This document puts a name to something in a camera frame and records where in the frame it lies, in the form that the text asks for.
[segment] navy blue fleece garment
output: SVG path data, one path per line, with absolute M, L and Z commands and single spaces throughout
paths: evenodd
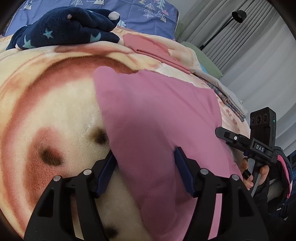
M 35 23 L 20 28 L 12 36 L 6 50 L 97 41 L 118 43 L 119 37 L 110 31 L 119 20 L 119 13 L 107 9 L 58 7 L 44 14 Z

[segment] lamp head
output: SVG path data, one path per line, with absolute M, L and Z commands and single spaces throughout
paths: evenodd
M 242 23 L 247 17 L 247 13 L 243 10 L 234 11 L 231 13 L 231 15 L 238 23 Z

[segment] cream fleece blanket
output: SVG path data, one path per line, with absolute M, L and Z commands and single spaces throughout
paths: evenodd
M 96 42 L 5 51 L 9 38 L 0 40 L 0 208 L 21 237 L 53 176 L 77 175 L 109 151 L 92 79 L 97 67 L 109 66 L 127 74 L 148 69 L 209 88 L 193 74 L 124 46 L 123 34 L 140 33 L 119 28 L 113 32 L 121 38 L 119 44 Z M 141 35 L 165 44 L 171 56 L 190 70 L 201 69 L 191 49 L 163 37 Z M 242 123 L 218 96 L 217 101 L 222 126 L 249 136 L 247 123 Z M 232 154 L 235 161 L 243 157 L 239 151 Z M 117 231 L 111 240 L 151 241 L 118 169 L 96 204 L 106 229 Z M 74 226 L 81 238 L 76 215 Z

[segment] blue bedsheet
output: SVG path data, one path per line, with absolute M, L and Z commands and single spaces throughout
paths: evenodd
M 105 8 L 120 13 L 118 25 L 174 39 L 178 10 L 166 0 L 27 0 L 15 13 L 5 36 L 32 24 L 56 7 Z

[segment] black camera device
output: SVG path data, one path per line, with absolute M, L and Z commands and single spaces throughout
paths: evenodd
M 277 163 L 275 153 L 276 139 L 276 113 L 269 107 L 257 110 L 250 114 L 250 138 L 236 134 L 223 127 L 218 127 L 216 136 L 225 140 L 226 144 L 242 152 L 248 158 L 255 160 L 252 172 L 254 186 L 250 189 L 251 196 L 254 196 L 258 187 L 261 175 L 259 170 L 264 165 Z

